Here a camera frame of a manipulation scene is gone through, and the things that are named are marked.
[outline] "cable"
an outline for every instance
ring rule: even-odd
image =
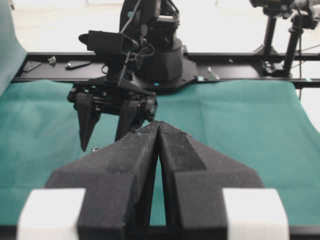
[[[133,9],[132,16],[129,17],[129,20],[126,22],[126,24],[123,26],[122,30],[120,31],[121,34],[123,34],[125,32],[126,28],[129,26],[129,24],[134,19],[140,3],[141,3],[141,0],[138,0],[138,2],[136,3],[136,5],[135,5],[135,7]]]
[[[300,38],[299,38],[299,72],[300,72],[300,79],[302,79],[302,34],[303,34],[303,27],[304,27],[304,19],[302,17],[300,9],[295,5],[295,9],[298,11],[299,19],[300,19]]]
[[[320,47],[320,44],[315,45],[315,46],[311,46],[311,47],[308,47],[308,48],[305,48],[305,49],[301,50],[301,52],[308,51],[308,50],[311,50],[311,49],[315,49],[315,48],[317,48],[317,47]]]
[[[107,66],[107,65],[105,64],[105,65],[103,65],[103,66],[101,67],[101,72],[102,72],[103,74],[108,74],[107,72],[104,71],[104,68],[105,68],[106,66]]]

